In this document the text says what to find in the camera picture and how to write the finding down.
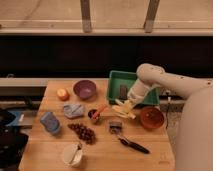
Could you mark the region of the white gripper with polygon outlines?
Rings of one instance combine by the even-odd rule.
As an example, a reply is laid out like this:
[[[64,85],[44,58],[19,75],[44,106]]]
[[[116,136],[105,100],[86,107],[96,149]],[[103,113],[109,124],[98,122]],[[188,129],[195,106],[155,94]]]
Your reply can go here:
[[[133,104],[141,103],[150,90],[150,85],[142,82],[140,79],[137,79],[127,94],[128,100],[122,102],[119,99],[116,99],[115,102],[125,110],[130,111],[134,108]]]

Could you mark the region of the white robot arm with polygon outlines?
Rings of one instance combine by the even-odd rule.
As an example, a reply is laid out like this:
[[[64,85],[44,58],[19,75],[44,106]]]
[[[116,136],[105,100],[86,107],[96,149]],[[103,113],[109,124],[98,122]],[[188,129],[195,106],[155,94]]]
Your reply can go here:
[[[185,99],[179,122],[175,171],[213,171],[213,79],[167,73],[162,67],[141,64],[124,102],[116,101],[125,117],[156,87],[165,87]]]

